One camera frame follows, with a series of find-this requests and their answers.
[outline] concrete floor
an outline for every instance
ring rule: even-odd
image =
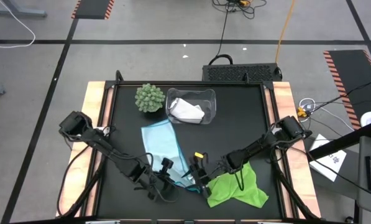
[[[17,2],[47,11],[45,19],[21,19],[37,40],[66,39],[77,0]],[[252,21],[241,14],[228,15],[224,38],[277,40],[290,2],[271,0],[256,9]],[[352,2],[371,39],[371,0]],[[219,39],[224,18],[209,0],[123,0],[115,3],[107,21],[79,21],[74,39]],[[30,38],[14,19],[0,17],[0,40]],[[363,40],[347,3],[340,0],[297,1],[285,39]],[[0,96],[0,221],[62,49],[60,44],[0,49],[0,84],[7,88]],[[368,50],[365,45],[282,46],[279,66],[284,81],[291,83],[296,104],[305,97],[326,101],[338,96],[322,52],[345,49]],[[70,154],[58,134],[58,124],[69,112],[81,109],[89,81],[112,80],[117,69],[125,80],[201,80],[202,66],[217,50],[217,44],[71,45],[11,221],[55,216],[59,185]],[[227,44],[221,52],[231,55],[235,63],[265,63],[274,61],[275,50],[276,45]],[[327,109],[349,122],[343,106],[332,104]],[[314,117],[341,134],[349,132],[325,112],[317,111]],[[337,138],[318,123],[312,123],[311,130],[315,135]],[[317,186],[316,194],[324,218],[342,221],[353,215],[353,200]],[[371,213],[364,215],[364,222],[371,223]]]

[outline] green cloth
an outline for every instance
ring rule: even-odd
[[[208,186],[211,190],[211,195],[208,198],[208,203],[210,207],[214,207],[234,197],[241,202],[262,208],[268,200],[268,196],[257,188],[255,172],[249,163],[243,165],[242,173],[244,180],[243,191],[240,190],[234,174],[226,173],[209,182]],[[239,183],[242,185],[240,171],[236,175],[239,178]]]

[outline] wooden table frame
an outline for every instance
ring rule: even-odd
[[[104,95],[105,82],[89,82],[85,94],[85,100],[83,102],[82,112],[87,114],[93,124],[96,126],[99,120],[99,114],[101,111],[101,106],[103,105],[103,95]],[[291,94],[290,84],[288,82],[274,82],[273,90],[276,98],[276,106],[278,110],[279,118],[284,118],[286,116],[296,115],[295,104],[293,101],[293,95]],[[108,94],[106,97],[106,106],[103,111],[103,118],[101,126],[107,126],[109,122],[109,114],[112,105],[113,88],[108,89]],[[272,107],[270,92],[265,89],[265,97],[267,99],[268,115],[270,123],[275,120],[274,109]],[[73,144],[72,152],[70,156],[70,161],[86,146],[83,142],[76,142]],[[294,144],[295,148],[304,150],[304,144],[302,141],[298,141]],[[91,162],[91,148],[86,150],[70,167],[66,179],[65,185],[63,186],[61,198],[60,198],[60,210],[65,213],[78,198],[79,194],[85,187],[86,179],[88,175],[89,165]],[[313,180],[311,177],[311,172],[309,169],[308,160],[305,154],[298,152],[296,150],[288,150],[287,158],[289,161],[290,175],[293,182],[293,188],[296,190],[297,194],[307,205],[307,207],[318,217],[321,216],[318,206],[318,201],[316,200],[315,189],[313,185]],[[101,159],[101,154],[98,152],[95,159],[94,171],[98,168]],[[88,197],[88,203],[85,210],[85,215],[90,216],[93,214],[93,205],[96,197],[96,186],[93,187],[92,191]],[[290,203],[290,197],[284,186],[282,186],[283,199],[285,202],[285,212],[288,218],[293,218],[293,212]]]

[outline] white sheet of paper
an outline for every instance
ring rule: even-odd
[[[315,141],[314,144],[312,145],[310,152],[316,149],[317,147],[322,146],[329,142],[329,140],[327,140],[321,134],[319,134],[316,137],[316,140],[317,141]],[[342,163],[344,162],[344,159],[346,158],[346,155],[347,155],[346,152],[344,152],[343,150],[340,150],[336,153],[322,157],[318,159],[318,161],[324,164],[325,166],[330,167],[332,170],[338,173],[340,171]],[[316,161],[310,162],[309,166],[312,167],[314,170],[318,171],[323,176],[327,177],[329,180],[333,182],[336,180],[337,175],[335,173],[333,173],[326,167],[322,166],[321,164],[318,164]]]

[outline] light blue towel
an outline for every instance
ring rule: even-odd
[[[159,171],[162,168],[163,158],[166,157],[173,161],[173,167],[167,172],[176,185],[187,187],[194,184],[190,175],[181,178],[189,168],[178,145],[173,126],[168,119],[143,127],[141,132],[145,151],[153,155],[153,171]]]

